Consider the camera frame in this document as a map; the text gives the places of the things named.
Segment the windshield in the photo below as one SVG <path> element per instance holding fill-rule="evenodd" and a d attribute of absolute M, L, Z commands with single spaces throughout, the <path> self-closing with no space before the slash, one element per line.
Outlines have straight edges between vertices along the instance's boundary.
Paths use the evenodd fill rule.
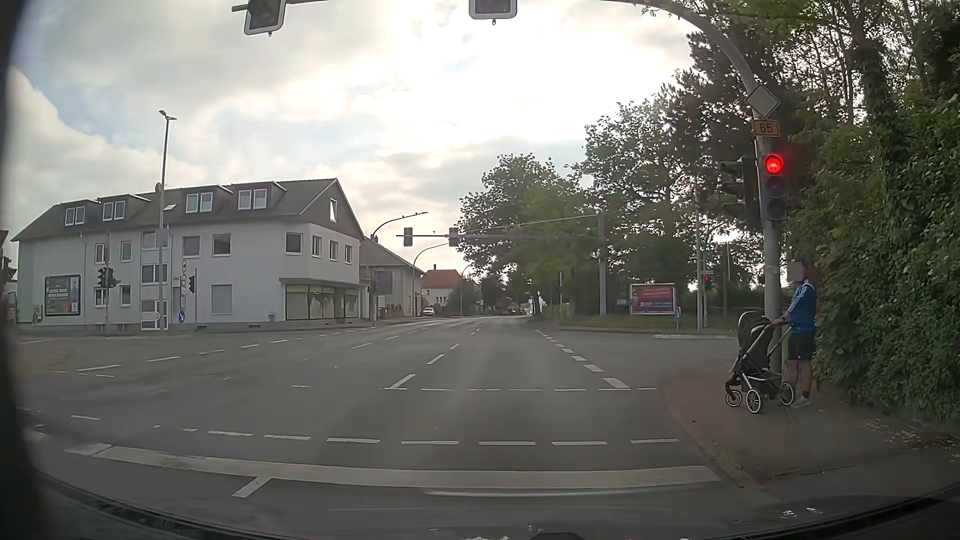
<path fill-rule="evenodd" d="M 304 538 L 721 536 L 953 483 L 956 5 L 639 4 L 29 2 L 36 469 Z"/>

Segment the red traffic light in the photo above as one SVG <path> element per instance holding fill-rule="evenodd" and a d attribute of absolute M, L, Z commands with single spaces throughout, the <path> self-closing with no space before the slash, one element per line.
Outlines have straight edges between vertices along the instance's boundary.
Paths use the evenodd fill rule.
<path fill-rule="evenodd" d="M 768 174 L 780 174 L 783 172 L 783 158 L 780 154 L 767 154 L 763 159 L 763 168 Z"/>

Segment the red roof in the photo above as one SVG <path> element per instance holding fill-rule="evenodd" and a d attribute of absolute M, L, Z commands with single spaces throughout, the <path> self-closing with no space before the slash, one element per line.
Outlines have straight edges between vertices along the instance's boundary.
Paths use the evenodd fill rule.
<path fill-rule="evenodd" d="M 460 280 L 460 272 L 456 270 L 427 270 L 420 279 L 420 288 L 424 289 L 452 289 L 456 288 Z"/>

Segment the man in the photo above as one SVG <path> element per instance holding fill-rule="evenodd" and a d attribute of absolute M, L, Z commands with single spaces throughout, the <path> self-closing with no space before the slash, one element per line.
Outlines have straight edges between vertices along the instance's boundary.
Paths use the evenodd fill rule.
<path fill-rule="evenodd" d="M 817 312 L 817 289 L 806 277 L 808 270 L 806 261 L 798 258 L 795 262 L 799 263 L 797 276 L 799 286 L 793 293 L 790 307 L 781 318 L 774 321 L 774 324 L 790 325 L 790 335 L 787 338 L 786 376 L 794 392 L 800 391 L 800 395 L 794 398 L 791 406 L 802 407 L 813 403 L 810 401 L 810 384 L 813 381 L 813 368 L 810 362 L 817 349 L 816 327 L 813 325 L 813 318 Z"/>

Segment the sky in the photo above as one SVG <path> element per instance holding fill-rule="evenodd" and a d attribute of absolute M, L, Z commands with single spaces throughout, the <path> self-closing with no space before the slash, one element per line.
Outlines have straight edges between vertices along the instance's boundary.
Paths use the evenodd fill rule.
<path fill-rule="evenodd" d="M 338 178 L 369 235 L 412 260 L 403 227 L 445 233 L 501 154 L 583 158 L 584 127 L 690 66 L 693 27 L 629 4 L 519 0 L 473 20 L 468 0 L 324 0 L 246 36 L 238 0 L 34 0 L 8 73 L 5 222 L 167 184 Z M 12 252 L 15 244 L 8 244 Z M 422 269 L 466 263 L 453 248 Z"/>

